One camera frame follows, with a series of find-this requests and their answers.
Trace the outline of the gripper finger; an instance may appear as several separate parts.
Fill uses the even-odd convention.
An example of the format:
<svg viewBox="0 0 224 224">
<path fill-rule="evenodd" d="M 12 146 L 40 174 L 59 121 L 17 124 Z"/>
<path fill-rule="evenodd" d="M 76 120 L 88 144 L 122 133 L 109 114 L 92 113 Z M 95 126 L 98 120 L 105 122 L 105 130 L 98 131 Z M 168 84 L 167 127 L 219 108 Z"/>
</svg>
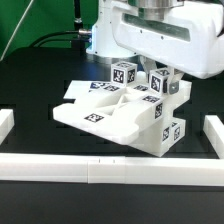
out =
<svg viewBox="0 0 224 224">
<path fill-rule="evenodd" d="M 179 91 L 179 82 L 184 73 L 174 67 L 168 67 L 167 91 L 169 94 L 175 94 Z"/>
<path fill-rule="evenodd" d="M 145 56 L 140 56 L 140 63 L 143 67 L 144 72 L 146 73 L 146 80 L 149 80 L 150 71 L 157 68 L 156 62 Z"/>
</svg>

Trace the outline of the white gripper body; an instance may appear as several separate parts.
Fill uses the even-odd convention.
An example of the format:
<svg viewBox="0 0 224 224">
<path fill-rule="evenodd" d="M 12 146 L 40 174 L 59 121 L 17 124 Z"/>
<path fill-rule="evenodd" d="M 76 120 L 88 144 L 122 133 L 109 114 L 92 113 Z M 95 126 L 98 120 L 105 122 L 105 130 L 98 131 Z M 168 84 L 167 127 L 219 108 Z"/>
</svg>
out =
<svg viewBox="0 0 224 224">
<path fill-rule="evenodd" d="M 138 9 L 114 1 L 112 33 L 134 53 L 206 79 L 224 71 L 224 6 L 186 1 L 165 11 L 161 21 L 144 20 Z"/>
</svg>

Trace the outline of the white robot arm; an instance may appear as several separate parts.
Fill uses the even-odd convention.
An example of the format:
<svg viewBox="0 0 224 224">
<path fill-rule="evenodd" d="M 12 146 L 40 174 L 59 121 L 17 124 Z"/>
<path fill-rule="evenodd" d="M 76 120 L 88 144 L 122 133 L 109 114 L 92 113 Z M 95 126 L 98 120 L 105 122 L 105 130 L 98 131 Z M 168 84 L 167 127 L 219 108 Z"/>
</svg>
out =
<svg viewBox="0 0 224 224">
<path fill-rule="evenodd" d="M 99 0 L 87 53 L 106 62 L 139 55 L 150 89 L 175 92 L 175 70 L 201 79 L 224 71 L 224 2 Z"/>
</svg>

